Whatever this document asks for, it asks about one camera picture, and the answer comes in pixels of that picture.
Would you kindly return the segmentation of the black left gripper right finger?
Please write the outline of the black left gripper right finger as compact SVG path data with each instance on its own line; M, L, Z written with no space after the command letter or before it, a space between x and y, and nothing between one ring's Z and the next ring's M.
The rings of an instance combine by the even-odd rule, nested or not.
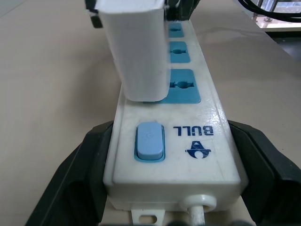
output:
M229 121L249 184L242 199L258 226L301 224L301 170L260 130Z

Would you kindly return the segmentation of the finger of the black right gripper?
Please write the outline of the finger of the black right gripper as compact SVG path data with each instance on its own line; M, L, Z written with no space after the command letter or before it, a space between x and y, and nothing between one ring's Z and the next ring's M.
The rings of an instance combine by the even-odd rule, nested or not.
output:
M103 28L103 24L98 14L98 10L95 9L97 0L85 0L86 10L90 16L92 25L94 28Z
M189 20L198 4L199 0L165 0L165 20Z

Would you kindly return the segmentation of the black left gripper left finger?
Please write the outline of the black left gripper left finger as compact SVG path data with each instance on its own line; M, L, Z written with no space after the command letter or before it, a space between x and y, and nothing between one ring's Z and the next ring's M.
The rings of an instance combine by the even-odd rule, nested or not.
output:
M104 168L113 122L93 127L61 163L26 222L28 226L96 226L107 192Z

